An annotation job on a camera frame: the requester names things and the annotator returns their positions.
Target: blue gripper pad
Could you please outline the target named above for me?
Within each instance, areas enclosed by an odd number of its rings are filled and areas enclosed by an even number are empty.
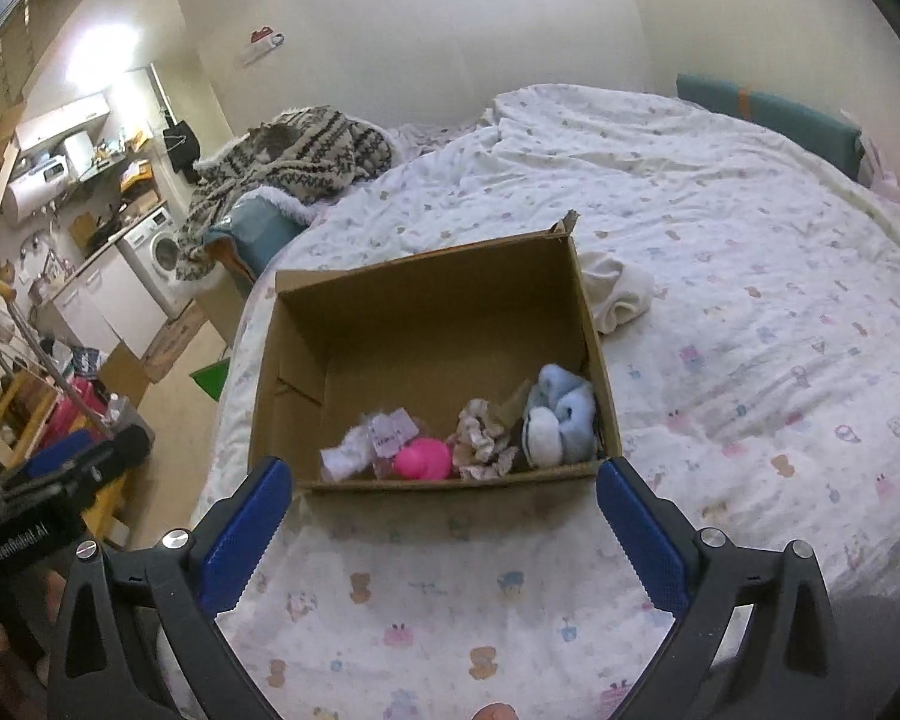
[[[644,485],[638,476],[634,483]],[[649,488],[645,494],[657,500]],[[614,461],[605,461],[597,471],[597,505],[655,608],[681,618],[690,605],[688,568],[691,566],[684,562],[650,507]]]
[[[292,490],[288,466],[264,458],[236,493],[213,504],[194,528],[191,572],[197,604],[208,618],[237,605],[290,506]]]

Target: countertop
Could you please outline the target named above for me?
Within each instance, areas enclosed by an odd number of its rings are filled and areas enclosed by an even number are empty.
[[[156,211],[159,208],[163,208],[166,204],[167,204],[167,201],[161,200],[158,204],[154,205],[154,207],[152,207],[151,210],[147,211],[146,215],[150,215],[150,214],[154,213],[154,211]],[[103,252],[106,252],[106,251],[110,250],[111,247],[114,247],[114,245],[117,244],[117,241],[120,241],[120,239],[122,239],[122,237],[124,237],[128,232],[130,232],[130,230],[135,228],[137,226],[137,224],[140,223],[140,221],[142,221],[142,220],[143,220],[143,217],[138,218],[138,220],[135,220],[134,223],[128,224],[126,227],[122,228],[122,230],[112,234],[109,238],[107,238],[106,243],[103,244],[92,255],[87,257],[87,259],[80,265],[80,267],[77,268],[72,274],[67,276],[66,281],[64,281],[63,284],[60,285],[59,289],[54,290],[53,293],[40,304],[40,308],[37,309],[37,311],[39,312],[43,308],[43,306],[47,305],[48,303],[52,303],[53,300],[56,300],[59,297],[60,293],[63,292],[63,290],[67,289],[67,287],[69,287],[69,285],[73,284],[74,281],[76,281],[77,279],[79,279],[80,276],[85,274],[87,272],[87,269],[89,269],[90,266],[92,266],[98,259],[100,259],[101,255],[103,255]]]

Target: orange strap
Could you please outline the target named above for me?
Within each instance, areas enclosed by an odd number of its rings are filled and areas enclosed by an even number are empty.
[[[737,92],[737,110],[740,111],[740,115],[748,122],[754,120],[754,115],[749,109],[749,93],[752,91],[753,90],[749,86],[741,86],[740,91]]]

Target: bed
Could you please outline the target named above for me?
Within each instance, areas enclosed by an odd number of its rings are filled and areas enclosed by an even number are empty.
[[[580,250],[655,279],[648,314],[604,339],[631,464],[696,526],[772,549],[804,538],[832,594],[900,600],[900,206],[780,135],[654,95],[535,86],[437,136],[256,284],[194,519],[247,471],[276,269],[355,268],[573,208]],[[498,700],[604,720],[670,615],[591,481],[522,487],[298,499],[218,624],[287,718],[466,720]]]

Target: kitchen cabinet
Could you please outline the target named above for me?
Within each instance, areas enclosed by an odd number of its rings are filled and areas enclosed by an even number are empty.
[[[74,103],[55,108],[50,113],[17,124],[20,153],[28,156],[36,151],[50,151],[64,138],[82,129],[101,124],[110,113],[103,95],[90,95]]]
[[[143,359],[167,315],[114,245],[108,245],[48,303],[40,307],[44,332],[104,354],[120,341]]]

